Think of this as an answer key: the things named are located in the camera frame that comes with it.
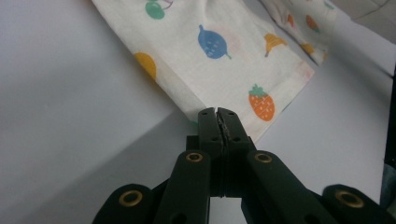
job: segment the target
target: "table surface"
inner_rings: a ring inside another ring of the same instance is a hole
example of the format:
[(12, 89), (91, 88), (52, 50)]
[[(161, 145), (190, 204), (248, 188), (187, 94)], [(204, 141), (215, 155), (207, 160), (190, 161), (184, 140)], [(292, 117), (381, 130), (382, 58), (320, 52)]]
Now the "table surface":
[[(248, 7), (270, 22), (264, 7)], [(0, 222), (90, 223), (116, 188), (150, 188), (196, 134), (89, 0), (2, 1)], [(257, 143), (309, 189), (333, 184), (379, 201), (396, 47), (344, 14), (331, 53)], [(211, 223), (244, 223), (212, 199)]]

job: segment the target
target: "yellow dot print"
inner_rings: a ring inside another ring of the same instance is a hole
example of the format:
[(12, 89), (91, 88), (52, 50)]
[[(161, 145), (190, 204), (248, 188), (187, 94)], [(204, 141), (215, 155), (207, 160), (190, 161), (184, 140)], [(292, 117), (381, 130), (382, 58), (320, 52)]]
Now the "yellow dot print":
[(310, 44), (302, 44), (300, 46), (308, 54), (311, 54), (311, 53), (315, 52), (314, 48), (312, 48), (312, 46)]
[(140, 65), (143, 66), (143, 68), (148, 72), (148, 74), (156, 80), (157, 76), (157, 67), (155, 66), (154, 60), (147, 54), (143, 52), (137, 52), (134, 55), (137, 59), (137, 61), (140, 63)]

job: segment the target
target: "blue balloon print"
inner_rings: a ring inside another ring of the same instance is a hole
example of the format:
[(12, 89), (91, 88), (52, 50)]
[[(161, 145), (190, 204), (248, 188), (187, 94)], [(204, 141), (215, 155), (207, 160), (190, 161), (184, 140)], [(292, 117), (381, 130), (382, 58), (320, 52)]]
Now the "blue balloon print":
[(231, 59), (227, 52), (227, 43), (221, 35), (213, 31), (204, 30), (202, 25), (199, 25), (199, 29), (198, 42), (207, 57), (218, 59), (223, 55), (227, 55)]

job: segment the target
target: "orange strawberry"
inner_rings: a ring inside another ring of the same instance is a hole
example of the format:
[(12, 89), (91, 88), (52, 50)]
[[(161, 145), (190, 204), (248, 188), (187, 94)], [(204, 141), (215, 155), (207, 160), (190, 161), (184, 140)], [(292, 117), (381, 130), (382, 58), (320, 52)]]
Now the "orange strawberry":
[(257, 84), (248, 92), (248, 100), (254, 113), (265, 121), (269, 121), (274, 117), (275, 105), (271, 96), (262, 90)]
[(288, 15), (288, 22), (290, 23), (291, 27), (295, 28), (294, 19), (290, 14)]
[(318, 34), (320, 33), (317, 23), (314, 21), (314, 19), (312, 19), (311, 16), (306, 15), (305, 20), (309, 28), (311, 28), (313, 31), (317, 32)]

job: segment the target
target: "fabric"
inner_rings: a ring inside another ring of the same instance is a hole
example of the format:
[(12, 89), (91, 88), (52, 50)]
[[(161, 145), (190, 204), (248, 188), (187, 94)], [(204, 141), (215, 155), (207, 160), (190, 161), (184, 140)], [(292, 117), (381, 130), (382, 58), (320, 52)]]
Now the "fabric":
[(242, 0), (93, 0), (110, 27), (190, 120), (238, 114), (257, 141), (313, 70)]
[(336, 19), (323, 0), (261, 0), (276, 24), (288, 32), (316, 64), (326, 59)]

